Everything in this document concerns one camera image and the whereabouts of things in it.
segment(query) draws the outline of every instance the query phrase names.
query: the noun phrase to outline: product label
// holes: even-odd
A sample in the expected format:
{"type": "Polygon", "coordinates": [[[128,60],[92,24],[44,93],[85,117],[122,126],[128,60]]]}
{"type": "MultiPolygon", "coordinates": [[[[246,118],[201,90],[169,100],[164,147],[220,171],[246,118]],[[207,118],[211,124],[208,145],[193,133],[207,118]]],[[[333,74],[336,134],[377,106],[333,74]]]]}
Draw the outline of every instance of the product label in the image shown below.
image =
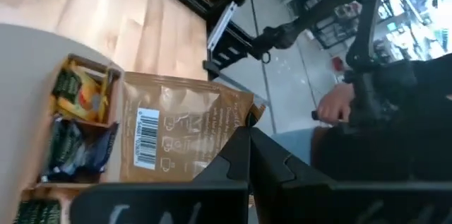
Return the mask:
{"type": "Polygon", "coordinates": [[[158,110],[138,108],[136,112],[133,164],[155,170],[157,158],[158,110]]]}

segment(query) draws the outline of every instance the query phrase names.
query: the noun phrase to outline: hand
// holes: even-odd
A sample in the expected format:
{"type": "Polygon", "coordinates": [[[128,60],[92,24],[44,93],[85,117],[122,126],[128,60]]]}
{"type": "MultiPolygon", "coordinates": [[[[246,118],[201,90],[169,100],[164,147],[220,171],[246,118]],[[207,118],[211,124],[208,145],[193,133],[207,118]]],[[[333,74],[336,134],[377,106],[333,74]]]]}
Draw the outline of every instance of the hand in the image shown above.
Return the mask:
{"type": "Polygon", "coordinates": [[[353,85],[341,83],[327,93],[317,107],[319,120],[329,124],[339,121],[348,122],[350,116],[350,102],[355,98],[353,85]]]}

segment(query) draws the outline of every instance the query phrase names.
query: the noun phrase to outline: kraft paper pouch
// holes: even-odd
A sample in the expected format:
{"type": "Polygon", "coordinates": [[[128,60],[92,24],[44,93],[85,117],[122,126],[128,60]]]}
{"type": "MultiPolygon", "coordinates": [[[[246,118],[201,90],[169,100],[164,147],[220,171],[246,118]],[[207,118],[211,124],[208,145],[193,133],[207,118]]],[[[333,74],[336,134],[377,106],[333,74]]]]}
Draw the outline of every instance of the kraft paper pouch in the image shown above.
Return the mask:
{"type": "Polygon", "coordinates": [[[185,78],[128,72],[123,91],[122,182],[192,180],[265,109],[251,93],[185,78]]]}

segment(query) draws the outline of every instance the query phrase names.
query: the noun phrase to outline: tea bag packet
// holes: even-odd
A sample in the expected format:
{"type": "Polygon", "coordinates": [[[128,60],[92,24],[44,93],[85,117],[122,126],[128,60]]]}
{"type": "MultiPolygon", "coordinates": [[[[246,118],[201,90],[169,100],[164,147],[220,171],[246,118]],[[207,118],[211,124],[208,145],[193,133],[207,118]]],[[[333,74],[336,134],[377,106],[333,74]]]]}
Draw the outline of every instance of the tea bag packet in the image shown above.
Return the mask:
{"type": "Polygon", "coordinates": [[[113,123],[110,128],[96,140],[96,142],[87,147],[82,166],[85,170],[94,173],[105,171],[105,165],[112,153],[114,138],[116,137],[118,127],[118,123],[113,123]]]}
{"type": "Polygon", "coordinates": [[[112,84],[114,79],[114,72],[111,69],[107,69],[107,75],[102,80],[100,89],[100,106],[98,112],[98,121],[103,122],[107,114],[108,107],[108,95],[112,92],[112,84]]]}
{"type": "Polygon", "coordinates": [[[16,214],[14,224],[59,224],[61,206],[53,199],[31,199],[22,201],[16,214]]]}
{"type": "Polygon", "coordinates": [[[71,61],[62,85],[58,107],[80,119],[96,122],[101,101],[100,84],[71,61]]]}
{"type": "Polygon", "coordinates": [[[51,143],[48,169],[41,176],[42,182],[51,182],[55,179],[70,179],[78,166],[83,162],[85,144],[81,130],[75,121],[70,121],[65,134],[59,138],[53,138],[51,143]]]}
{"type": "Polygon", "coordinates": [[[52,122],[52,131],[49,139],[49,148],[47,150],[47,156],[44,163],[44,172],[49,172],[49,169],[54,164],[52,163],[54,159],[55,149],[61,139],[61,135],[65,133],[66,127],[63,124],[63,117],[60,114],[54,116],[52,122]]]}
{"type": "Polygon", "coordinates": [[[56,83],[54,89],[52,90],[52,95],[55,97],[59,97],[60,93],[64,89],[64,84],[67,80],[67,71],[66,69],[60,70],[58,77],[56,78],[56,83]]]}

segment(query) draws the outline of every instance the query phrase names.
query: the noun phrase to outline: wooden floor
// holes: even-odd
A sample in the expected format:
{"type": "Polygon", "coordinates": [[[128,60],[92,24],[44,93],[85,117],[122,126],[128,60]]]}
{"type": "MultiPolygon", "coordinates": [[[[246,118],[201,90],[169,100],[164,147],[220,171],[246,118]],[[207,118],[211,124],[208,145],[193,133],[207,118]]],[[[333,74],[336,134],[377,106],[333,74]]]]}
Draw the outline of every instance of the wooden floor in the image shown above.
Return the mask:
{"type": "Polygon", "coordinates": [[[83,43],[127,71],[206,80],[206,24],[177,0],[0,0],[0,23],[83,43]]]}

